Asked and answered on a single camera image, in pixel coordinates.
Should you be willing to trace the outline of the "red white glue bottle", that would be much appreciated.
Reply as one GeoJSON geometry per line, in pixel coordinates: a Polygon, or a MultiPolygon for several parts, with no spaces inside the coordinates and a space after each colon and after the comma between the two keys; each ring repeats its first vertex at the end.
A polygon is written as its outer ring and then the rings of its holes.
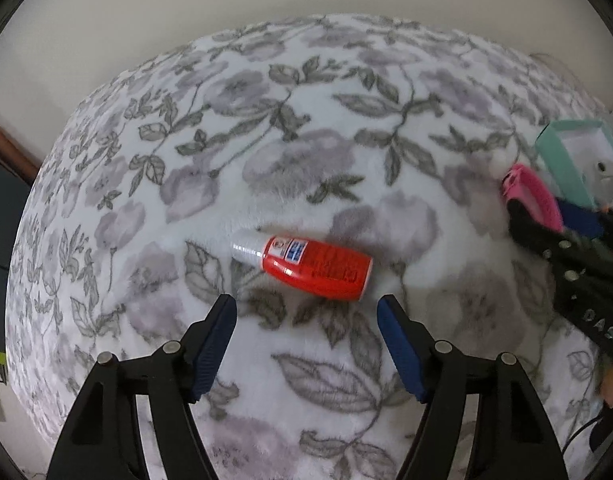
{"type": "Polygon", "coordinates": [[[356,250],[295,235],[238,231],[230,243],[235,260],[257,266],[301,292],[338,301],[358,301],[373,260],[356,250]]]}

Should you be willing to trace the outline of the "pink smart watch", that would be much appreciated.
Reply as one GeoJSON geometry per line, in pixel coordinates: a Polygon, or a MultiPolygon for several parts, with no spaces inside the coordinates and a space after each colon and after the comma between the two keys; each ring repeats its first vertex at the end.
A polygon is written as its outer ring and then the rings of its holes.
{"type": "Polygon", "coordinates": [[[552,231],[563,231],[563,219],[556,197],[530,167],[517,162],[500,183],[505,204],[516,200],[537,223],[552,231]]]}

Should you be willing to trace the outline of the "dark cabinet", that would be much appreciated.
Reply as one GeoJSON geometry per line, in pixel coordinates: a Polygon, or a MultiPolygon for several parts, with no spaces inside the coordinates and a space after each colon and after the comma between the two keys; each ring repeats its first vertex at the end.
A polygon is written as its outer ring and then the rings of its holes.
{"type": "Polygon", "coordinates": [[[38,168],[0,130],[0,352],[5,344],[6,287],[12,248],[38,168]]]}

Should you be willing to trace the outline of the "teal white shallow box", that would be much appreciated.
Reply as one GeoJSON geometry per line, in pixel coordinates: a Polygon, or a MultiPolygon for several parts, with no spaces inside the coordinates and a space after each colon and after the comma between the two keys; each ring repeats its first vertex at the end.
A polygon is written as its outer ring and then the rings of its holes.
{"type": "Polygon", "coordinates": [[[549,122],[534,147],[562,198],[588,209],[613,209],[613,203],[600,205],[589,187],[591,164],[597,159],[613,161],[613,133],[601,120],[549,122]]]}

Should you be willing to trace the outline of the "floral fleece blanket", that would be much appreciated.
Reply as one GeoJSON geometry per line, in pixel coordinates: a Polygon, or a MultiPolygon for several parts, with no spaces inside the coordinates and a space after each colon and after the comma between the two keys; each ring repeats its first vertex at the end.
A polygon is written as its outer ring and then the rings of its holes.
{"type": "Polygon", "coordinates": [[[227,292],[236,332],[192,410],[218,474],[392,479],[422,414],[376,324],[393,294],[463,352],[515,353],[583,478],[602,360],[509,237],[498,183],[541,166],[549,122],[605,115],[527,55],[381,16],[250,25],[151,58],[79,105],[33,185],[8,280],[12,388],[55,444],[100,352],[148,356],[227,292]],[[363,297],[238,262],[242,230],[362,252],[363,297]]]}

